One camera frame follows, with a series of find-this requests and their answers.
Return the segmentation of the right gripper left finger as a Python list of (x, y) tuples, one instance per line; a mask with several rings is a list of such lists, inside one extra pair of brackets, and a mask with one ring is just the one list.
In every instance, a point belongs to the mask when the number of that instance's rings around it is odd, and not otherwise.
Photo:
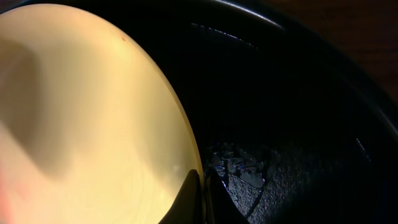
[(159, 224), (203, 223), (201, 186), (198, 172), (188, 172), (171, 208)]

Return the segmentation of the yellow plate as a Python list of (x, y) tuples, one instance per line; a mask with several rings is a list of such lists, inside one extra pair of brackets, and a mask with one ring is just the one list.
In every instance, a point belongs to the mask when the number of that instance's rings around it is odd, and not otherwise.
[(191, 170), (187, 115), (125, 32), (60, 4), (1, 14), (2, 223), (158, 223)]

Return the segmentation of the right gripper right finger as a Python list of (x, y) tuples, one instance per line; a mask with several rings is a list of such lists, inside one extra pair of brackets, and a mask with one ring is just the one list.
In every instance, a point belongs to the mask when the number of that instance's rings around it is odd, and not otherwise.
[(237, 209), (218, 173), (206, 172), (205, 182), (206, 222), (210, 224), (249, 224)]

